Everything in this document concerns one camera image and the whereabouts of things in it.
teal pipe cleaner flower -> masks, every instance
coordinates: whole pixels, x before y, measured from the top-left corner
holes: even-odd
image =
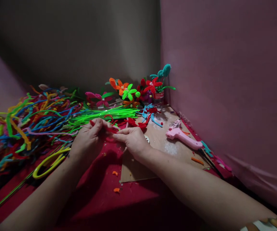
[[[136,90],[136,89],[131,89],[132,86],[133,86],[133,84],[129,84],[127,90],[123,91],[123,96],[122,96],[122,99],[123,99],[123,100],[125,100],[126,97],[128,97],[128,99],[129,99],[130,101],[133,100],[132,94],[135,93],[135,92],[137,92],[137,90]]]
[[[160,70],[158,72],[158,75],[152,74],[150,75],[150,77],[152,77],[152,79],[158,77],[159,79],[163,78],[163,77],[167,77],[170,74],[171,71],[171,65],[170,64],[166,64],[163,68],[163,70]]]

small vase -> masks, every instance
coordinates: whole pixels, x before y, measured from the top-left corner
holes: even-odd
[[[160,93],[155,93],[153,94],[153,104],[155,106],[160,106],[163,105],[163,101],[164,101],[164,91],[160,92]]]

sleeve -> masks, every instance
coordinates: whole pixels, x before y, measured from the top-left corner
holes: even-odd
[[[247,224],[240,231],[277,231],[277,218],[266,218]]]

pink glue gun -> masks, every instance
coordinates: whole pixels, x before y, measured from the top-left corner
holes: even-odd
[[[171,140],[175,138],[180,139],[182,142],[184,142],[186,145],[188,145],[190,148],[194,150],[198,150],[203,147],[202,142],[191,139],[189,136],[187,136],[182,132],[180,127],[181,127],[181,121],[176,120],[166,132],[166,137]]]

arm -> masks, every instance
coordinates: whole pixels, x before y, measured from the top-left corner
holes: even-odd
[[[225,181],[153,149],[139,128],[119,133],[114,138],[124,142],[137,161],[156,173],[182,203],[212,226],[239,230],[256,220],[277,217]]]
[[[2,230],[46,230],[53,227],[57,218],[75,190],[82,174],[98,156],[104,140],[98,137],[102,119],[95,125],[85,125],[77,135],[68,158],[1,224]]]

